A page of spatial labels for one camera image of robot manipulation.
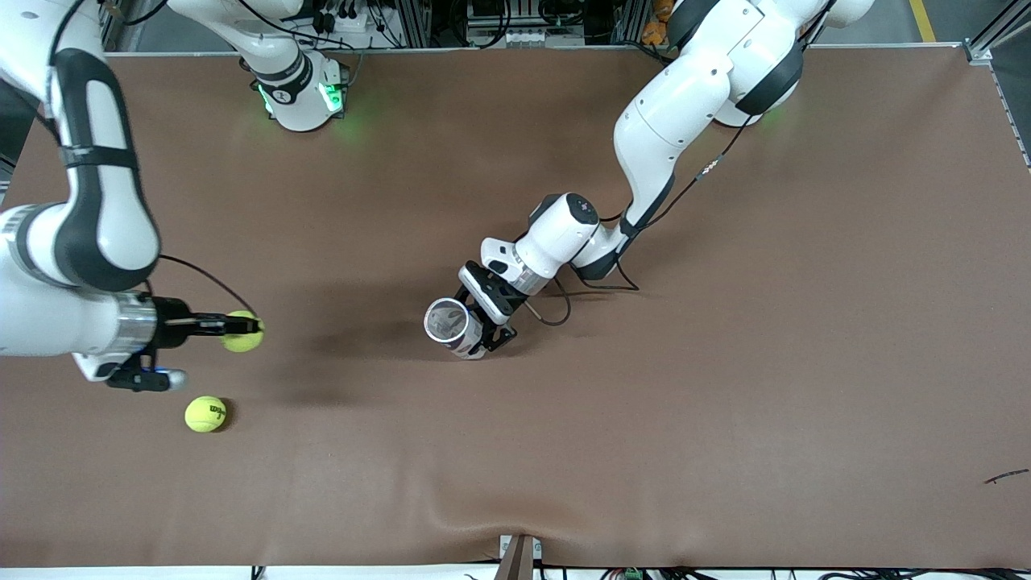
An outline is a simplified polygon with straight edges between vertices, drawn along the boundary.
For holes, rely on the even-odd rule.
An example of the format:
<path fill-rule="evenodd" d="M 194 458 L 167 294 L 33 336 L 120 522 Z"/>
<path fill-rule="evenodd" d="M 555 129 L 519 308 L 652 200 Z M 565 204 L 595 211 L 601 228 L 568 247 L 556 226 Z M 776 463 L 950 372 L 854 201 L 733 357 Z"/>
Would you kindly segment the orange bagged goods pile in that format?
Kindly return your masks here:
<path fill-rule="evenodd" d="M 640 34 L 640 43 L 659 47 L 667 44 L 667 29 L 673 14 L 675 0 L 651 0 L 651 12 Z"/>

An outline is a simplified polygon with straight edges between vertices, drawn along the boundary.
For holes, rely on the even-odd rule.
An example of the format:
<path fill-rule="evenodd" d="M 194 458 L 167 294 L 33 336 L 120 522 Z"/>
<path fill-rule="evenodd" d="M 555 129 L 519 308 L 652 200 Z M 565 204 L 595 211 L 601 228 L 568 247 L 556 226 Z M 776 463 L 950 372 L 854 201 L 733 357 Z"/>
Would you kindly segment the brown mount bracket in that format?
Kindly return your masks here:
<path fill-rule="evenodd" d="M 499 538 L 499 557 L 494 580 L 535 580 L 537 564 L 542 559 L 538 537 L 503 535 Z"/>

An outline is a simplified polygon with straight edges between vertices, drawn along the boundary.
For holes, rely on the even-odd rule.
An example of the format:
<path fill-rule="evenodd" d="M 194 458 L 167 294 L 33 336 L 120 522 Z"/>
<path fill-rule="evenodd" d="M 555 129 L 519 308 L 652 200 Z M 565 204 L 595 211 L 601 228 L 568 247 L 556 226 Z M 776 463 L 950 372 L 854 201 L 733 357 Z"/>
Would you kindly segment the aluminium frame corner post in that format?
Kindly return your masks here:
<path fill-rule="evenodd" d="M 998 15 L 964 40 L 964 49 L 970 64 L 990 68 L 1031 172 L 1031 0 L 1005 0 Z"/>

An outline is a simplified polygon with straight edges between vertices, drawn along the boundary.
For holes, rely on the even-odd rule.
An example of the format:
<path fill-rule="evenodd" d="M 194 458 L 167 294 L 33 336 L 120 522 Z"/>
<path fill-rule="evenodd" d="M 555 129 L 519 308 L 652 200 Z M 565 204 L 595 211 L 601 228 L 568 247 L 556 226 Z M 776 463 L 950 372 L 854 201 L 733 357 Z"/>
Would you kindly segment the clear blue-label tennis ball can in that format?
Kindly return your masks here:
<path fill-rule="evenodd" d="M 454 356 L 478 360 L 487 353 L 485 319 L 478 305 L 442 297 L 424 313 L 424 332 Z"/>

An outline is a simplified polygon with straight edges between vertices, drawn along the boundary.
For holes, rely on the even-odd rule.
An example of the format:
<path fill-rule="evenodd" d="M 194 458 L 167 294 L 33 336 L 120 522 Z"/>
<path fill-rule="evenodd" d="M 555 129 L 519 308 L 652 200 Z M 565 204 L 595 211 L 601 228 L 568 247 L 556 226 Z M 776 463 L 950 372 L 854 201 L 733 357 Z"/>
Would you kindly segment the white power strip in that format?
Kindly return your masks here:
<path fill-rule="evenodd" d="M 374 27 L 367 0 L 307 0 L 315 33 L 365 33 Z"/>

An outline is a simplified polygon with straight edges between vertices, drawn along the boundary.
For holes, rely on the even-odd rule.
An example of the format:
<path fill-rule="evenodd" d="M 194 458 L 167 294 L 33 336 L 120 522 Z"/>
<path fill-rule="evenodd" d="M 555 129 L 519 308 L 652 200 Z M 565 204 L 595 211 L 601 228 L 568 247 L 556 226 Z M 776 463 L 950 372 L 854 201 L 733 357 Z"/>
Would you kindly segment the yellow-green tennis ball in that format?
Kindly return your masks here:
<path fill-rule="evenodd" d="M 257 349 L 258 346 L 262 344 L 264 338 L 264 322 L 255 316 L 251 311 L 233 311 L 229 312 L 232 317 L 238 318 L 248 318 L 257 320 L 260 327 L 258 333 L 247 333 L 247 334 L 227 334 L 220 337 L 220 342 L 226 350 L 232 353 L 246 353 Z"/>
<path fill-rule="evenodd" d="M 224 425 L 227 405 L 214 396 L 200 396 L 184 411 L 184 422 L 195 433 L 213 433 Z"/>

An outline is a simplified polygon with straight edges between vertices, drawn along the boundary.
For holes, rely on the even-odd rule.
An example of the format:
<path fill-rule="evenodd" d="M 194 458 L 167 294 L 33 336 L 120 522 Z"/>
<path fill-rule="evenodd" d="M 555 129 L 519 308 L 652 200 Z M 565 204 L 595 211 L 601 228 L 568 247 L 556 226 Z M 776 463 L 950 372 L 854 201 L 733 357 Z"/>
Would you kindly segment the brown table cover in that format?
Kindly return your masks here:
<path fill-rule="evenodd" d="M 1031 173 L 958 48 L 814 48 L 623 257 L 454 357 L 428 305 L 548 193 L 618 213 L 634 49 L 376 54 L 294 135 L 234 56 L 114 56 L 166 252 L 266 322 L 174 393 L 0 359 L 0 566 L 1031 568 Z M 184 411 L 227 405 L 213 433 Z"/>

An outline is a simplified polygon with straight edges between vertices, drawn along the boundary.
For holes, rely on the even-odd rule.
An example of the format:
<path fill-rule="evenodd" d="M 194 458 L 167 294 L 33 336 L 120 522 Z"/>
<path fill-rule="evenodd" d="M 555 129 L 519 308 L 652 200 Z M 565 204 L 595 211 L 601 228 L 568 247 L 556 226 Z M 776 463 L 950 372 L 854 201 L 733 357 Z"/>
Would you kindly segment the aluminium equipment rack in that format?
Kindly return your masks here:
<path fill-rule="evenodd" d="M 652 0 L 369 0 L 395 48 L 583 48 L 638 41 Z"/>

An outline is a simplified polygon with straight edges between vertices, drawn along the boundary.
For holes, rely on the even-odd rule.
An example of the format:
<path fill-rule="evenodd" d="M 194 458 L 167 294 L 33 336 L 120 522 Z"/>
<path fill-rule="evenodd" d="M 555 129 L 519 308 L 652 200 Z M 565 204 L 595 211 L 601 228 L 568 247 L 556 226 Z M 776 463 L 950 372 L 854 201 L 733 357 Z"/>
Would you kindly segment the aluminium frame strut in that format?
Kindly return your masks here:
<path fill-rule="evenodd" d="M 139 29 L 143 24 L 127 26 L 126 22 L 147 14 L 159 0 L 93 0 L 98 5 L 101 40 L 106 52 L 133 52 L 139 44 Z"/>

